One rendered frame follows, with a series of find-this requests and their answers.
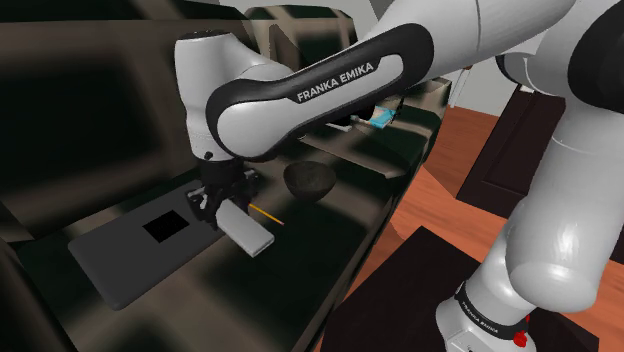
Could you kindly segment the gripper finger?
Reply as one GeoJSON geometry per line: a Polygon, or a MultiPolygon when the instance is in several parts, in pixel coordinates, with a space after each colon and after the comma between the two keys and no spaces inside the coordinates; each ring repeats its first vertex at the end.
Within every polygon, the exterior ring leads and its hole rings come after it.
{"type": "Polygon", "coordinates": [[[256,182],[242,182],[235,192],[235,203],[238,206],[248,206],[257,194],[258,184],[256,182]]]}
{"type": "Polygon", "coordinates": [[[213,230],[218,229],[216,210],[211,206],[203,187],[187,191],[186,199],[197,220],[206,222],[213,230]]]}

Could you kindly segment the silver grey remote control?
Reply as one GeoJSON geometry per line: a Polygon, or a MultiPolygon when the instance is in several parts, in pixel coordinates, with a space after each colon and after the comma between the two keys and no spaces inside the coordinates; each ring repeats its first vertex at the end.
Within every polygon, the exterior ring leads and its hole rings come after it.
{"type": "Polygon", "coordinates": [[[275,240],[272,233],[257,223],[231,200],[224,200],[215,214],[217,227],[250,257],[256,257],[275,240]]]}

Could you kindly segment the grey tablet with black square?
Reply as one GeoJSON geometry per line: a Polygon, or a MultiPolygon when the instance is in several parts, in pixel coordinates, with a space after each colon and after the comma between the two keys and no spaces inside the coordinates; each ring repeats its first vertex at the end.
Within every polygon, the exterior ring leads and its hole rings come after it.
{"type": "Polygon", "coordinates": [[[199,187],[191,181],[69,242],[111,309],[125,308],[221,237],[186,200],[199,187]]]}

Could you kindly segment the dark wooden cabinet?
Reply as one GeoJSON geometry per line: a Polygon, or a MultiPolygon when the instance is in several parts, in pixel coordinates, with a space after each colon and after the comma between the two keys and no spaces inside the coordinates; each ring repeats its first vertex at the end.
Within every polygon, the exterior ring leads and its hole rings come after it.
{"type": "Polygon", "coordinates": [[[517,88],[456,198],[507,218],[533,175],[565,110],[565,100],[517,88]]]}

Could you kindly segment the yellow pencil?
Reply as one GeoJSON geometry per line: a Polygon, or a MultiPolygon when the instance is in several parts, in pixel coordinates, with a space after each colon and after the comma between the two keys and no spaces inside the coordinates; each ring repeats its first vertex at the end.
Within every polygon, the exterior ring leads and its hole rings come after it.
{"type": "Polygon", "coordinates": [[[248,204],[248,206],[249,206],[250,208],[252,208],[253,210],[255,210],[255,211],[259,212],[259,213],[260,213],[260,214],[262,214],[263,216],[267,217],[268,219],[270,219],[270,220],[274,221],[275,223],[277,223],[277,224],[279,224],[279,225],[281,225],[281,226],[284,226],[284,225],[285,225],[283,221],[281,221],[281,220],[277,219],[276,217],[274,217],[273,215],[269,214],[268,212],[266,212],[265,210],[261,209],[260,207],[256,206],[255,204],[253,204],[253,203],[249,203],[249,204],[248,204]]]}

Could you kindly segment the light blue box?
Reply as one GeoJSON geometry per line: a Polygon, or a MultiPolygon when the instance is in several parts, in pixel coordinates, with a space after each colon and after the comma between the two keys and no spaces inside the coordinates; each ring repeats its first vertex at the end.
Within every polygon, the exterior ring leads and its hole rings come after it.
{"type": "Polygon", "coordinates": [[[393,109],[376,106],[368,123],[374,128],[383,129],[393,121],[395,114],[393,109]]]}

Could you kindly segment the black bowl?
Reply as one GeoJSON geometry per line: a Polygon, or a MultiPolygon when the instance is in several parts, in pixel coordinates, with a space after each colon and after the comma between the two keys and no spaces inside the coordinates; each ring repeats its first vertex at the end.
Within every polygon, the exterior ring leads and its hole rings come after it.
{"type": "Polygon", "coordinates": [[[296,199],[317,202],[332,190],[337,176],[328,165],[305,160],[289,164],[283,171],[283,180],[296,199]]]}

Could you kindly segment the white stick-shaped tool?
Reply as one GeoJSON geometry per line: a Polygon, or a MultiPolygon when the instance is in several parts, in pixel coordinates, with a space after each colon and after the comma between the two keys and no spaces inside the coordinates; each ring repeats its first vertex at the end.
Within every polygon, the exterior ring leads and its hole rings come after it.
{"type": "Polygon", "coordinates": [[[353,125],[371,125],[371,123],[369,120],[361,119],[357,115],[351,115],[349,117],[348,126],[337,125],[335,123],[326,123],[326,126],[337,129],[342,132],[349,132],[350,130],[353,129],[353,125]]]}

